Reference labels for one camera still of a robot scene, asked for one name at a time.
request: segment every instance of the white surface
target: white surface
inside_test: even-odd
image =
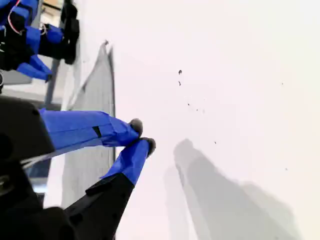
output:
[[[117,239],[320,239],[318,1],[77,3],[74,78],[108,39],[116,116],[157,142]]]

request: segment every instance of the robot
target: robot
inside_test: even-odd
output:
[[[0,96],[0,109],[5,113],[0,125],[1,240],[114,240],[146,159],[156,149],[155,140],[141,137],[142,122],[126,123],[101,111],[38,111],[5,96]],[[125,148],[82,198],[66,209],[44,209],[23,168],[94,146]]]
[[[79,38],[78,11],[70,0],[65,0],[61,13],[64,27],[44,24],[37,29],[31,23],[38,5],[39,0],[0,0],[0,70],[16,70],[49,81],[52,72],[38,55],[74,63]]]

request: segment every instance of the gray mat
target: gray mat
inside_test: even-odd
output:
[[[73,111],[103,111],[115,116],[112,51],[107,54],[104,43],[99,50],[95,66],[76,91],[69,107]],[[114,162],[115,149],[103,146],[87,147],[65,155],[62,177],[63,208],[85,195],[85,190],[105,175]]]

